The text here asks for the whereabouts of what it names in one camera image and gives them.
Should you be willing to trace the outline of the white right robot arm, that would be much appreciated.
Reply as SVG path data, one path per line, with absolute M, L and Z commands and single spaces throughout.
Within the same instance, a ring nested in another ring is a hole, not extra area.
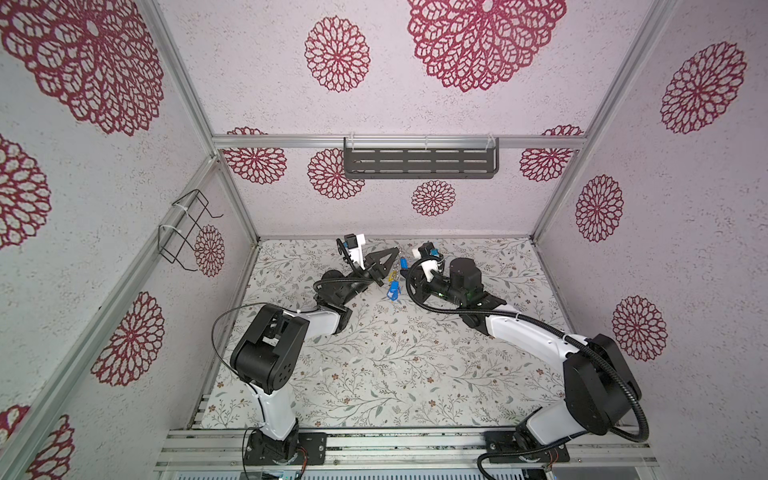
M 428 299 L 445 301 L 443 314 L 523 350 L 563 378 L 563 398 L 525 417 L 511 439 L 487 437 L 480 462 L 534 462 L 542 456 L 554 460 L 568 442 L 587 434 L 613 434 L 633 443 L 648 440 L 641 389 L 613 339 L 567 333 L 515 310 L 486 291 L 482 273 L 470 258 L 452 260 L 446 273 L 439 264 L 438 258 L 427 256 L 402 272 L 405 290 L 418 307 L 435 313 L 438 309 Z

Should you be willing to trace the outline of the keyring bunch with blue tags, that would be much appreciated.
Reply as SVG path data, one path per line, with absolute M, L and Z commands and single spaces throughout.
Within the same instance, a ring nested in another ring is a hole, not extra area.
M 401 287 L 400 287 L 399 277 L 400 277 L 400 274 L 398 271 L 391 272 L 388 277 L 389 286 L 388 286 L 386 296 L 391 301 L 397 301 L 400 296 Z

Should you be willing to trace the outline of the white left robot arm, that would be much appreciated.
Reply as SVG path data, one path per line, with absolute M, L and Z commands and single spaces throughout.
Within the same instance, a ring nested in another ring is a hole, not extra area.
M 353 235 L 339 239 L 337 247 L 349 273 L 328 270 L 314 281 L 315 306 L 308 310 L 260 302 L 230 358 L 222 361 L 252 391 L 261 413 L 261 424 L 243 437 L 245 467 L 324 462 L 326 436 L 300 432 L 289 380 L 304 343 L 341 333 L 352 316 L 348 304 L 370 285 L 384 285 L 399 255 L 396 247 L 365 254 Z

